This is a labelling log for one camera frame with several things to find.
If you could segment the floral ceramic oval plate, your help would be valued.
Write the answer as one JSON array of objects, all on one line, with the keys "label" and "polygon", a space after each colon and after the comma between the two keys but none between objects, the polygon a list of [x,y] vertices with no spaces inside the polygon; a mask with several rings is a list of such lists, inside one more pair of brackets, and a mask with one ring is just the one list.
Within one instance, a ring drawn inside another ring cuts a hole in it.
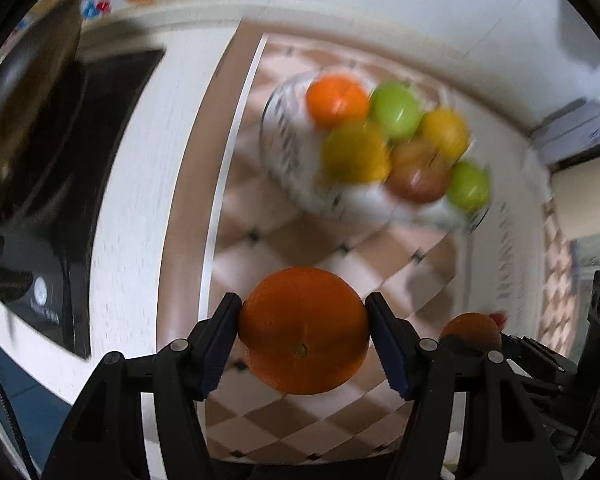
[{"label": "floral ceramic oval plate", "polygon": [[266,102],[259,132],[265,172],[308,214],[351,222],[428,224],[445,231],[474,232],[491,205],[461,210],[445,197],[416,205],[394,197],[380,182],[330,184],[324,180],[321,147],[325,133],[314,126],[306,108],[306,90],[315,79],[344,70],[309,70],[279,84]]}]

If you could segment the red apple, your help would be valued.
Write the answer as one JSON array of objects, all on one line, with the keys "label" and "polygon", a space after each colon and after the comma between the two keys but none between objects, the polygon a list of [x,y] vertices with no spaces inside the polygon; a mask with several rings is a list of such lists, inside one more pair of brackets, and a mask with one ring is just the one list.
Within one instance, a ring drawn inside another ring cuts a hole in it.
[{"label": "red apple", "polygon": [[449,189],[453,163],[427,141],[396,144],[390,160],[391,171],[385,187],[401,200],[429,204],[440,200]]}]

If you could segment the red cherry tomato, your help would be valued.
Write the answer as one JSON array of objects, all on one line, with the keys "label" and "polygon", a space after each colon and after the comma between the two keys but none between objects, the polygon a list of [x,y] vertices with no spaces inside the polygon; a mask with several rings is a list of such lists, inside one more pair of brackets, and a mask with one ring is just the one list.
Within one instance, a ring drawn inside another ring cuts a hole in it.
[{"label": "red cherry tomato", "polygon": [[504,330],[507,323],[507,314],[504,311],[491,312],[488,317],[498,326],[499,330]]}]

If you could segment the cream utensil holder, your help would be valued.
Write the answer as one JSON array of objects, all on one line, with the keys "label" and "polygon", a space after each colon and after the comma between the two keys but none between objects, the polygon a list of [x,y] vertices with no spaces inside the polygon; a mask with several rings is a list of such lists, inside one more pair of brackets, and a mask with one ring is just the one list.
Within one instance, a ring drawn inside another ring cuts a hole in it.
[{"label": "cream utensil holder", "polygon": [[567,240],[600,234],[600,157],[550,176],[554,211]]}]

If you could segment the black frying pan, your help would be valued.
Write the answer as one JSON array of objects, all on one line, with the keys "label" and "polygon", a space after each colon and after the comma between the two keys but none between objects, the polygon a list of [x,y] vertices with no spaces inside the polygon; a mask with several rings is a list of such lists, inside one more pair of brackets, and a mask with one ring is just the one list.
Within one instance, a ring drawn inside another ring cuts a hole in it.
[{"label": "black frying pan", "polygon": [[80,0],[37,20],[0,64],[0,224],[28,214],[48,185],[84,100]]}]

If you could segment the white spray can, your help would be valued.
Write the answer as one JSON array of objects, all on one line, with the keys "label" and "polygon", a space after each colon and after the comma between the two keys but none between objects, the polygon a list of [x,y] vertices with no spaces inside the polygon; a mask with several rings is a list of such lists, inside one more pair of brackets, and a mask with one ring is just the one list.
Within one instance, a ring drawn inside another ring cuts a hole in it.
[{"label": "white spray can", "polygon": [[600,144],[600,103],[577,100],[554,113],[531,135],[538,159],[561,162]]}]

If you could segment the checkered brown kitchen mat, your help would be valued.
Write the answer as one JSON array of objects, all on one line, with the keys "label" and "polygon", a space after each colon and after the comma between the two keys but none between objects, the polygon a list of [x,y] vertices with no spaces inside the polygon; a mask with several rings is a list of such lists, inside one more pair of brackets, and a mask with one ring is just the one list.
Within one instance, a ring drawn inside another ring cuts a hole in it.
[{"label": "checkered brown kitchen mat", "polygon": [[[329,217],[297,207],[260,156],[260,122],[274,90],[314,70],[366,84],[407,80],[427,104],[466,118],[471,153],[492,172],[495,202],[475,232],[398,220]],[[568,354],[578,327],[570,249],[550,204],[521,172],[524,133],[484,104],[411,67],[334,38],[239,24],[200,104],[166,229],[157,341],[182,336],[228,292],[246,296],[291,266],[335,273],[359,295],[381,292],[393,312],[434,337],[452,316],[502,311],[506,332]],[[365,460],[399,446],[407,405],[375,352],[343,385],[286,396],[261,382],[235,346],[202,404],[211,455],[223,462],[320,464]]]}]

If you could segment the black induction cooktop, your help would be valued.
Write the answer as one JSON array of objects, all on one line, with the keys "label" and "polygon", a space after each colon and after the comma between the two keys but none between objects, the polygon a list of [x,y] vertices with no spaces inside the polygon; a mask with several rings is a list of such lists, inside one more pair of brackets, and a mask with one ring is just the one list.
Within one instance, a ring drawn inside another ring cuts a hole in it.
[{"label": "black induction cooktop", "polygon": [[126,126],[165,54],[70,62],[0,193],[0,303],[82,359],[91,353],[88,285],[102,198]]}]

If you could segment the dark orange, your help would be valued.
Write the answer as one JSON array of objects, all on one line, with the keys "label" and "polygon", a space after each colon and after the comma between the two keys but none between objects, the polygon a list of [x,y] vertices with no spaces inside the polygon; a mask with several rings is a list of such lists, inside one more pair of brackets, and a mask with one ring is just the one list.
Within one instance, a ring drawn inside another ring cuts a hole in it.
[{"label": "dark orange", "polygon": [[347,382],[370,345],[361,297],[317,268],[284,269],[260,281],[242,303],[238,337],[251,373],[294,396]]}]

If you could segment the green apple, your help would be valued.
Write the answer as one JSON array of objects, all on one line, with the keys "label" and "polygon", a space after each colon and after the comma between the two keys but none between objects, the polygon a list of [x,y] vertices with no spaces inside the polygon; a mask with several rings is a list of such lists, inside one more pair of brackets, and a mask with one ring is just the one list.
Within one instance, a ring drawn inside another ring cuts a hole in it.
[{"label": "green apple", "polygon": [[423,114],[419,99],[401,81],[381,82],[370,97],[370,117],[384,128],[393,141],[411,139]]},{"label": "green apple", "polygon": [[448,200],[467,212],[476,212],[490,202],[491,185],[484,168],[470,160],[460,160],[452,171]]}]

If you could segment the small orange tangerine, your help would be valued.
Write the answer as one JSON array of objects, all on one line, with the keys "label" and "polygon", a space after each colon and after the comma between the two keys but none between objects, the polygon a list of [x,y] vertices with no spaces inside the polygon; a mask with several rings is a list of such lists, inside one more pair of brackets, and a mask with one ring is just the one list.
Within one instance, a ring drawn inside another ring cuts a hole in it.
[{"label": "small orange tangerine", "polygon": [[306,90],[306,110],[317,128],[330,130],[345,120],[365,119],[370,97],[365,87],[351,76],[325,75]]}]

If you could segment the large yellow orange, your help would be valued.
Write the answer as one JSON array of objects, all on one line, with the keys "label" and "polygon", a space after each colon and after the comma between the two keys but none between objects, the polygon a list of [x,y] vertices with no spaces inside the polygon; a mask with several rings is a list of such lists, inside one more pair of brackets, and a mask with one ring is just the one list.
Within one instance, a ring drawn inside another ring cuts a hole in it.
[{"label": "large yellow orange", "polygon": [[463,116],[452,108],[439,107],[425,113],[418,134],[450,162],[459,160],[470,144],[468,125]]}]

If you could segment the yellow lemon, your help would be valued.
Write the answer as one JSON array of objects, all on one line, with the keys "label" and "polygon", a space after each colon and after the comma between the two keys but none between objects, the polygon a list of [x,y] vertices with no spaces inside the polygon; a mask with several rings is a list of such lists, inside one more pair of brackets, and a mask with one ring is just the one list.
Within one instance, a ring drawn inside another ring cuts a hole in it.
[{"label": "yellow lemon", "polygon": [[324,176],[335,183],[381,182],[391,171],[385,133],[374,122],[343,122],[323,141],[321,165]]}]

